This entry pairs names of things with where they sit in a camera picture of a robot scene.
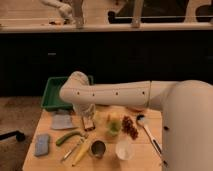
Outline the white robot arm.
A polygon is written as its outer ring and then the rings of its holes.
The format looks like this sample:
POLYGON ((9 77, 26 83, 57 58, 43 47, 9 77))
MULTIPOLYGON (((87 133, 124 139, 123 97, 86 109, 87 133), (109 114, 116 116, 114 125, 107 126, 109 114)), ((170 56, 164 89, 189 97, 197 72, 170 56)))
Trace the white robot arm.
POLYGON ((199 80, 90 84, 75 71, 60 98, 82 116, 95 105, 162 113, 162 171, 213 171, 213 85, 199 80))

